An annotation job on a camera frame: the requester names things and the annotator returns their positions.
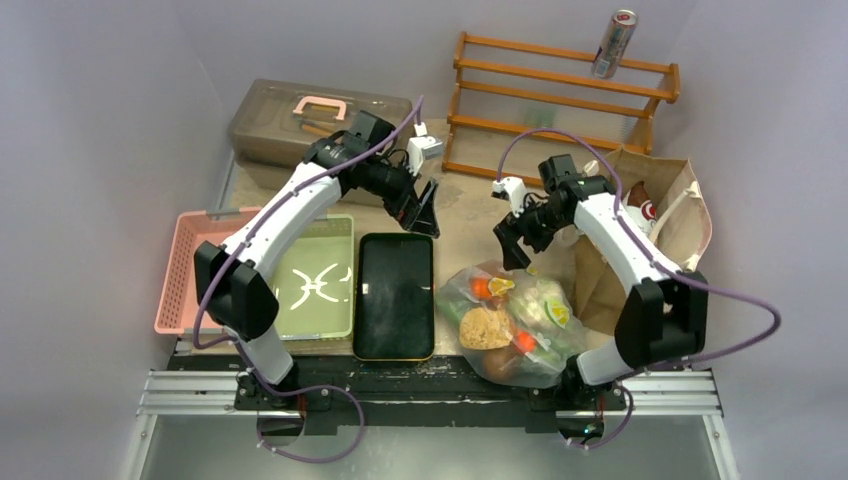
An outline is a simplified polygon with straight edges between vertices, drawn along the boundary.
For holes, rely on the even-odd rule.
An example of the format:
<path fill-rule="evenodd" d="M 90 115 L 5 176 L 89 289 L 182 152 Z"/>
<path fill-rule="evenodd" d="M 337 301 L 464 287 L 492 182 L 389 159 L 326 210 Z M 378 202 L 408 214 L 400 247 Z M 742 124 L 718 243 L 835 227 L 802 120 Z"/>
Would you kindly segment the small orange pumpkin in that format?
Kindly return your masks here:
<path fill-rule="evenodd" d="M 471 294 L 478 300 L 490 300 L 493 293 L 490 290 L 490 278 L 472 277 L 469 280 L 469 289 Z"/>

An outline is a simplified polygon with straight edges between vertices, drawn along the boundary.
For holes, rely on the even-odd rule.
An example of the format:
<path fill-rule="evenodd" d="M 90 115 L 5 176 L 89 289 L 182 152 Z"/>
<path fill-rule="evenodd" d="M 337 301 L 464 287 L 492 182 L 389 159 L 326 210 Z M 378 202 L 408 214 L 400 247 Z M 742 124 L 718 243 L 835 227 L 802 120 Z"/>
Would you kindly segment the clear plastic grocery bag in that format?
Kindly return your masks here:
<path fill-rule="evenodd" d="M 472 277 L 490 278 L 489 286 L 493 293 L 490 300 L 478 300 L 471 294 L 469 280 Z M 493 350 L 470 350 L 462 347 L 459 342 L 459 329 L 453 329 L 461 354 L 480 377 L 496 384 L 512 387 L 550 388 L 559 384 L 567 361 L 588 349 L 588 329 L 573 313 L 566 294 L 557 280 L 555 281 L 560 284 L 571 312 L 571 319 L 564 328 L 534 331 L 516 320 L 507 309 L 508 296 L 516 287 L 516 282 L 527 277 L 546 277 L 555 280 L 538 273 L 531 267 L 506 271 L 500 261 L 489 260 L 461 269 L 439 287 L 438 291 L 460 290 L 477 303 L 476 307 L 503 309 L 512 318 L 512 342 L 503 348 Z"/>

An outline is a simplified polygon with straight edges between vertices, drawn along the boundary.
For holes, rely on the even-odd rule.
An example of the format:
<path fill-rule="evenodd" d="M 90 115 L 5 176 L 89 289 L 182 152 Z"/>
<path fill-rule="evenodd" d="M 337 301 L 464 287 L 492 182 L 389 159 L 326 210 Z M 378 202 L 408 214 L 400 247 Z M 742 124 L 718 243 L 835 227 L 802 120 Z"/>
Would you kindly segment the brown bread piece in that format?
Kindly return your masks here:
<path fill-rule="evenodd" d="M 509 345 L 513 339 L 513 322 L 506 310 L 476 307 L 460 320 L 460 345 L 470 350 L 493 350 Z"/>

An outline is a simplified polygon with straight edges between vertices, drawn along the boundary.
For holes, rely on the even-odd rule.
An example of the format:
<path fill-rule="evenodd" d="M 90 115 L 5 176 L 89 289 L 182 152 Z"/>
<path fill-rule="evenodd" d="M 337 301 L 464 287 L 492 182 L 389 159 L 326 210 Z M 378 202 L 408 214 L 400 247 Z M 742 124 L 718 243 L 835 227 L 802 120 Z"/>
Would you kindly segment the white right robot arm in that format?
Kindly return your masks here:
<path fill-rule="evenodd" d="M 508 201 L 511 209 L 494 228 L 504 268 L 528 267 L 524 246 L 542 252 L 558 231 L 573 225 L 596 245 L 627 295 L 612 340 L 567 361 L 564 399 L 584 407 L 599 396 L 601 385 L 701 352 L 708 307 L 705 278 L 683 272 L 649 241 L 605 177 L 578 172 L 570 155 L 552 156 L 538 171 L 547 194 L 540 201 L 530 200 L 519 177 L 492 185 L 493 197 Z"/>

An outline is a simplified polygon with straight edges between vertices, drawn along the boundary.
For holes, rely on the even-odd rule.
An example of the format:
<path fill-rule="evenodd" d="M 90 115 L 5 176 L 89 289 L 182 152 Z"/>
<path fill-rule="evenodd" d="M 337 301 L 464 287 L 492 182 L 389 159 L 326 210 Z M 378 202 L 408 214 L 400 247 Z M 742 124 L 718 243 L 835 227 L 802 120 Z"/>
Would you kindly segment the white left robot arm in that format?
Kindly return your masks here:
<path fill-rule="evenodd" d="M 387 214 L 411 233 L 440 234 L 434 200 L 438 184 L 415 185 L 425 161 L 441 155 L 443 143 L 410 113 L 406 156 L 389 157 L 400 128 L 367 111 L 351 126 L 313 142 L 289 181 L 244 227 L 222 244 L 205 241 L 194 252 L 199 316 L 209 315 L 240 347 L 261 380 L 259 395 L 272 408 L 297 399 L 289 374 L 294 360 L 274 328 L 279 302 L 270 287 L 277 263 L 306 228 L 351 190 L 381 199 Z"/>

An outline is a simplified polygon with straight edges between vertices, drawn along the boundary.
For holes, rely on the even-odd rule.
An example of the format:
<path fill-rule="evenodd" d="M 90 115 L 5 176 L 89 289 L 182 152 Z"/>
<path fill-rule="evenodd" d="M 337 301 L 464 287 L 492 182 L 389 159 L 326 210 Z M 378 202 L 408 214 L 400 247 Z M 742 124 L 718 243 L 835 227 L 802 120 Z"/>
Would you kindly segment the white cauliflower piece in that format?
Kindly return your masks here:
<path fill-rule="evenodd" d="M 534 331 L 564 328 L 570 307 L 560 284 L 546 277 L 527 277 L 509 293 L 507 309 L 516 320 Z"/>

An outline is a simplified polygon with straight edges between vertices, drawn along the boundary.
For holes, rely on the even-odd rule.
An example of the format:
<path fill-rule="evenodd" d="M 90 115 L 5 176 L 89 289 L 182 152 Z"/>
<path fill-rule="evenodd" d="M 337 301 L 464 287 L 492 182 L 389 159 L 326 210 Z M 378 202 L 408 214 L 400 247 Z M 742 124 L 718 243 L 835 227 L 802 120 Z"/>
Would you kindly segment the black tray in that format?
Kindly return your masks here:
<path fill-rule="evenodd" d="M 434 249 L 410 233 L 360 241 L 352 334 L 363 361 L 419 362 L 435 350 Z"/>

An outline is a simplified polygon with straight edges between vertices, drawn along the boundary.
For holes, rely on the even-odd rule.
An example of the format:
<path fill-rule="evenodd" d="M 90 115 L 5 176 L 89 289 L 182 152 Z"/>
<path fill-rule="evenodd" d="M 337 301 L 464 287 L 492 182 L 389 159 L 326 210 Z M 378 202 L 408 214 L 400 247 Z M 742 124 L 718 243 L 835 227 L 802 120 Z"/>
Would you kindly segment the green plastic basket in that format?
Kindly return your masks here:
<path fill-rule="evenodd" d="M 313 223 L 279 260 L 270 283 L 279 303 L 274 327 L 286 341 L 350 335 L 354 307 L 354 219 L 330 214 Z"/>

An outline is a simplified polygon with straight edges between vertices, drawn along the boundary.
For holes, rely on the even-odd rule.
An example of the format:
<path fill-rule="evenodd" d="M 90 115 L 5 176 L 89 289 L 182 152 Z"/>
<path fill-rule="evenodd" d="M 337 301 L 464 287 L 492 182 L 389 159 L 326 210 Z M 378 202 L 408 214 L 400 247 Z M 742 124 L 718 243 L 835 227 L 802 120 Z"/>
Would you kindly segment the snack packet in paper bag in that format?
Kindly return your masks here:
<path fill-rule="evenodd" d="M 625 211 L 634 220 L 637 227 L 649 236 L 657 223 L 656 210 L 647 193 L 644 181 L 636 182 L 623 198 Z"/>

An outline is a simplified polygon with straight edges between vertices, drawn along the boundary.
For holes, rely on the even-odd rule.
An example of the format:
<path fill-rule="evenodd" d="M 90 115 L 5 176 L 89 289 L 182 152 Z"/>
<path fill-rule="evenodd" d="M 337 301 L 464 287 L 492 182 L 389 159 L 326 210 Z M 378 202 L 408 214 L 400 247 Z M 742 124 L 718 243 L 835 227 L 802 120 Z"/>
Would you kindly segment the orange wooden rack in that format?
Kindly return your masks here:
<path fill-rule="evenodd" d="M 446 172 L 492 179 L 494 164 L 461 159 L 461 136 L 507 139 L 530 132 L 539 146 L 569 143 L 569 130 L 604 151 L 649 154 L 661 104 L 682 91 L 680 67 L 626 59 L 611 79 L 592 76 L 592 54 L 460 33 L 448 107 Z"/>

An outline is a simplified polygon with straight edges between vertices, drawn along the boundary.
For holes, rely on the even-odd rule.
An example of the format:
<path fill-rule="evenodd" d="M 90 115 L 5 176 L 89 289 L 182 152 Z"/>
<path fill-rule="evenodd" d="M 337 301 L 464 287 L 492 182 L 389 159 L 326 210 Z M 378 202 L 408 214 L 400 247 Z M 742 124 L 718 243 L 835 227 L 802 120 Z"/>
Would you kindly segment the brown translucent storage box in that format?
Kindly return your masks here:
<path fill-rule="evenodd" d="M 303 115 L 292 109 L 303 96 L 344 100 L 347 116 L 308 106 Z M 302 155 L 315 141 L 345 130 L 360 111 L 372 113 L 397 126 L 413 103 L 401 97 L 269 79 L 255 80 L 230 122 L 228 136 L 237 163 L 256 185 L 280 189 L 291 177 Z"/>

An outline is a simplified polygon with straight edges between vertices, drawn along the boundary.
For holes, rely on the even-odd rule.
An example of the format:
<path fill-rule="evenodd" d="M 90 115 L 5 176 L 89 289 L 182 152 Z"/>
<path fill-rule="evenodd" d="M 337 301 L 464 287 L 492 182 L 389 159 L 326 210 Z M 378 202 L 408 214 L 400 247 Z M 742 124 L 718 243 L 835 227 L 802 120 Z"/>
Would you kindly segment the brown paper bag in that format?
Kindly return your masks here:
<path fill-rule="evenodd" d="M 618 148 L 608 163 L 629 191 L 642 181 L 657 209 L 657 225 L 649 239 L 683 270 L 697 269 L 712 236 L 712 222 L 691 163 L 657 158 Z M 612 268 L 595 245 L 582 236 L 576 243 L 575 313 L 584 326 L 611 335 L 625 302 Z"/>

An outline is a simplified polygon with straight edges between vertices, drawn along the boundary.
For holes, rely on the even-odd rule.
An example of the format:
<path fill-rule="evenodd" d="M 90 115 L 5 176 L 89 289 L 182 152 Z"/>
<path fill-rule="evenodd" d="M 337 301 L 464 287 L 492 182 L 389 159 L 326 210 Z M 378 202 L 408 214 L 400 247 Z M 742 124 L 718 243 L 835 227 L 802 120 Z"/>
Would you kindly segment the silver drink can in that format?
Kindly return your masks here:
<path fill-rule="evenodd" d="M 638 15 L 632 10 L 619 9 L 611 15 L 592 62 L 594 77 L 610 79 L 614 76 L 637 25 Z"/>

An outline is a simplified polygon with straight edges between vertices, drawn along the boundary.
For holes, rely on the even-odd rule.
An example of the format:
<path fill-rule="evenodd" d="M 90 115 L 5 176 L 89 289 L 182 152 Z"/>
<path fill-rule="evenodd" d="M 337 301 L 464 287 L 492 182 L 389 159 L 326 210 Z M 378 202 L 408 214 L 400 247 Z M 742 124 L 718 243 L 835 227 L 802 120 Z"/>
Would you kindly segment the pink plastic basket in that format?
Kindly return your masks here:
<path fill-rule="evenodd" d="M 154 330 L 162 335 L 188 335 L 194 328 L 198 297 L 194 252 L 203 242 L 221 244 L 244 227 L 259 207 L 194 211 L 177 218 Z"/>

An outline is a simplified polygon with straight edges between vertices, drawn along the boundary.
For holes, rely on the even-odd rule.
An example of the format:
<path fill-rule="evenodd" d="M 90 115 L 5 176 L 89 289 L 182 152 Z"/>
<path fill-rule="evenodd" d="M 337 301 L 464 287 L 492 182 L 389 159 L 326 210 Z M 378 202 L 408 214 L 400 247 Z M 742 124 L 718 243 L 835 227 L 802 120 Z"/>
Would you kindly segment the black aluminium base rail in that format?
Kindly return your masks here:
<path fill-rule="evenodd" d="M 594 401 L 495 385 L 459 356 L 302 356 L 303 403 L 261 397 L 234 355 L 179 342 L 148 375 L 123 479 L 735 479 L 709 371 Z"/>

